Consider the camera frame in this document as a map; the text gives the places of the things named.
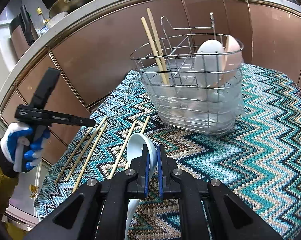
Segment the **metal screw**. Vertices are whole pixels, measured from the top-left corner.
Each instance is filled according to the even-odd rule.
[[[126,175],[128,175],[128,176],[132,176],[132,175],[135,174],[135,171],[134,171],[133,169],[127,169],[127,170],[125,171],[125,173],[126,173]]]
[[[95,186],[97,184],[97,180],[96,179],[89,179],[87,181],[87,185],[92,187],[92,186]]]
[[[211,184],[214,186],[214,187],[218,187],[220,185],[220,180],[219,179],[212,179],[211,180]]]
[[[181,175],[183,173],[183,170],[181,170],[181,169],[173,169],[172,173],[175,174],[175,175]]]

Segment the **zigzag pattern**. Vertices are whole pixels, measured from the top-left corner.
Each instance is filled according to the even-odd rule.
[[[301,229],[301,91],[286,75],[252,65],[243,65],[242,94],[245,114],[223,136],[206,136],[162,123],[140,82],[131,71],[92,115],[100,122],[108,115],[108,127],[86,168],[88,178],[105,180],[109,175],[131,123],[140,131],[151,116],[145,134],[156,144],[165,144],[166,154],[179,168],[196,178],[219,178],[284,239],[293,239]],[[35,207],[39,219],[47,216],[70,194],[84,164],[66,176],[82,144],[59,183],[54,180],[88,128],[82,127],[63,157],[45,177]],[[126,164],[123,155],[117,171]],[[149,197],[140,202],[128,232],[133,239],[178,239],[180,221],[176,200],[161,200],[155,172]]]

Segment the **countertop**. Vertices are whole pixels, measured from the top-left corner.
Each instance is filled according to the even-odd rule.
[[[15,68],[10,72],[8,78],[6,79],[4,85],[0,90],[0,106],[6,93],[9,91],[11,85],[18,77],[19,73],[23,70],[23,68],[27,65],[27,63],[40,51],[50,40],[52,40],[58,33],[62,32],[66,28],[75,24],[77,21],[89,16],[90,14],[102,9],[103,7],[109,6],[113,3],[119,2],[122,0],[94,0],[81,8],[75,10],[74,12],[67,15],[60,22],[55,24],[52,28],[50,28],[44,35],[42,35],[21,57],[21,59],[17,62]],[[260,0],[260,1],[268,1],[271,3],[276,3],[293,10],[296,10],[301,13],[301,6],[289,2],[287,0]]]

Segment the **stainless steel basket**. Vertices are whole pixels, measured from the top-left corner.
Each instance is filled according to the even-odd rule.
[[[236,115],[242,113],[243,74],[240,67],[244,46],[237,40],[240,49],[236,51],[196,53],[203,41],[218,38],[224,46],[228,37],[215,33],[212,13],[210,18],[212,27],[173,28],[166,17],[161,17],[165,37],[160,38],[160,42],[164,55],[155,57],[150,43],[146,43],[131,54],[131,59],[135,61],[141,81],[164,123],[217,135],[229,131],[235,123]],[[190,34],[168,36],[164,24],[173,30],[187,30]],[[193,33],[198,30],[211,30],[212,33]],[[231,70],[221,69],[220,62],[225,55],[236,53],[240,53],[240,62],[232,66]],[[196,57],[202,60],[200,70],[198,63],[195,67]],[[165,61],[167,71],[159,70],[157,58]],[[217,69],[212,70],[207,62],[214,58]],[[163,82],[163,75],[168,82]]]

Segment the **blue glove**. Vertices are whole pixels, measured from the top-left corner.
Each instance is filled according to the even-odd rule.
[[[14,164],[14,171],[21,171],[21,164],[18,164],[20,167],[16,167],[15,160],[22,159],[24,145],[29,146],[30,144],[25,136],[31,135],[33,132],[33,128],[23,122],[11,123],[0,140],[2,152],[6,159]],[[46,127],[39,138],[30,144],[30,150],[24,153],[24,159],[28,161],[26,163],[27,170],[33,169],[40,163],[41,151],[49,136],[50,132]]]

